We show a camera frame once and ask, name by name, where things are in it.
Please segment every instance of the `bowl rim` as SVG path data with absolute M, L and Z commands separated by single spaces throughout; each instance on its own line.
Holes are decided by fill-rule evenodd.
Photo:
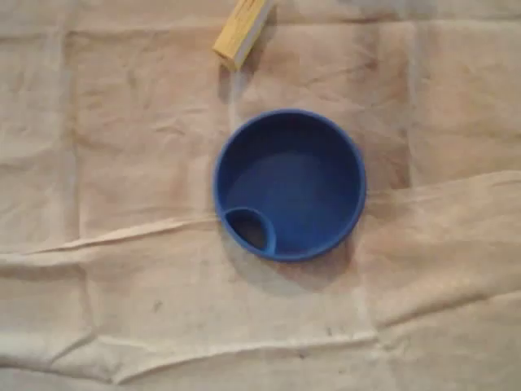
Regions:
M 306 116 L 313 118 L 315 120 L 320 121 L 321 123 L 329 126 L 331 129 L 333 129 L 338 135 L 342 137 L 342 139 L 347 144 L 348 148 L 350 149 L 351 153 L 355 157 L 355 161 L 357 162 L 357 170 L 358 175 L 360 177 L 360 191 L 358 192 L 358 200 L 357 205 L 354 209 L 354 212 L 351 216 L 351 218 L 348 220 L 348 222 L 344 225 L 343 229 L 337 233 L 335 236 L 330 238 L 329 240 L 324 241 L 319 246 L 316 246 L 314 248 L 309 249 L 306 252 L 298 253 L 298 254 L 277 254 L 275 252 L 273 253 L 265 253 L 264 251 L 252 246 L 249 244 L 246 240 L 241 238 L 235 230 L 231 227 L 231 225 L 227 222 L 225 218 L 226 210 L 222 208 L 221 205 L 221 199 L 219 196 L 219 189 L 218 189 L 218 183 L 217 179 L 219 177 L 220 168 L 222 160 L 230 148 L 230 146 L 234 143 L 234 141 L 237 139 L 237 137 L 243 133 L 244 131 L 248 130 L 253 124 L 257 123 L 258 121 L 262 121 L 267 117 L 270 116 L 280 116 L 280 115 L 286 115 L 286 114 L 292 114 L 292 115 L 299 115 L 299 116 Z M 232 238 L 241 245 L 244 249 L 249 251 L 250 253 L 254 253 L 255 255 L 259 257 L 263 257 L 266 259 L 270 259 L 272 261 L 279 261 L 283 263 L 293 263 L 293 262 L 301 262 L 301 261 L 307 261 L 309 259 L 318 257 L 322 255 L 323 253 L 327 253 L 328 251 L 335 248 L 342 240 L 344 240 L 355 228 L 355 225 L 358 223 L 361 217 L 361 213 L 364 209 L 365 203 L 366 203 L 366 192 L 367 192 L 367 184 L 366 184 L 366 169 L 364 165 L 364 160 L 362 159 L 362 155 L 360 150 L 358 149 L 357 145 L 354 143 L 354 141 L 348 136 L 347 132 L 343 130 L 339 125 L 337 125 L 335 122 L 330 120 L 329 118 L 318 114 L 317 112 L 311 112 L 309 110 L 301 109 L 301 108 L 279 108 L 275 110 L 269 110 L 266 112 L 262 112 L 261 114 L 258 114 L 249 120 L 245 121 L 240 127 L 237 128 L 237 130 L 228 138 L 228 140 L 223 145 L 221 151 L 219 152 L 219 155 L 217 156 L 215 168 L 213 171 L 213 184 L 212 184 L 212 195 L 213 195 L 213 203 L 215 206 L 215 210 L 217 213 L 217 216 L 219 217 L 219 220 L 221 221 L 221 224 L 225 227 L 227 233 L 232 236 Z

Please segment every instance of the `blue bowl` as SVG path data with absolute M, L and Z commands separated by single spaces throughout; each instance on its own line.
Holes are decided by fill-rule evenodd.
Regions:
M 276 110 L 242 125 L 224 146 L 213 197 L 224 228 L 246 250 L 303 261 L 351 233 L 366 201 L 366 173 L 334 122 Z

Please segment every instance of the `fabric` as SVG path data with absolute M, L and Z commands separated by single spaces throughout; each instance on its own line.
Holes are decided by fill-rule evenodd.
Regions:
M 0 389 L 517 391 L 521 2 L 0 5 Z M 216 154 L 264 110 L 360 146 L 356 232 L 285 266 L 222 231 Z

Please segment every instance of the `yellow block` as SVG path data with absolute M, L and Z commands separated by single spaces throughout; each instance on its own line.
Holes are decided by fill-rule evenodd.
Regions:
M 239 0 L 213 45 L 222 63 L 236 71 L 252 49 L 264 27 L 273 0 Z

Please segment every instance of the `blue plastic bowl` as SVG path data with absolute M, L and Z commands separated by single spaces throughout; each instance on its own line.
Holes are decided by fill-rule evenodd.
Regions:
M 363 160 L 334 122 L 283 109 L 242 125 L 224 146 L 213 196 L 246 250 L 283 262 L 316 257 L 351 233 L 366 201 Z

